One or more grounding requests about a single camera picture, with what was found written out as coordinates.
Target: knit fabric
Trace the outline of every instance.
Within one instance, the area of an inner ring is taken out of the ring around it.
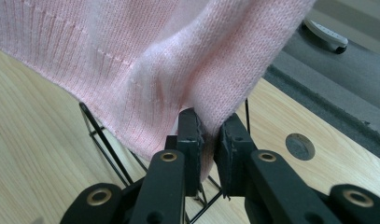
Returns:
[[[150,160],[184,107],[213,139],[314,1],[0,0],[0,49]]]

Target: wooden table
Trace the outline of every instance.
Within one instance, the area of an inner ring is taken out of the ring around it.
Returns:
[[[372,153],[265,80],[249,104],[257,146],[280,153],[309,186],[328,193],[350,183],[380,196],[380,160]],[[243,106],[238,114],[244,116]],[[285,145],[291,133],[312,141],[312,160],[291,156]],[[126,158],[128,151],[119,151]],[[132,175],[144,175],[127,162]],[[121,186],[88,136],[77,100],[0,51],[0,223],[57,223],[82,190],[99,182]],[[205,184],[207,194],[216,191]],[[187,202],[190,216],[200,209]],[[220,198],[198,223],[248,223],[243,199]]]

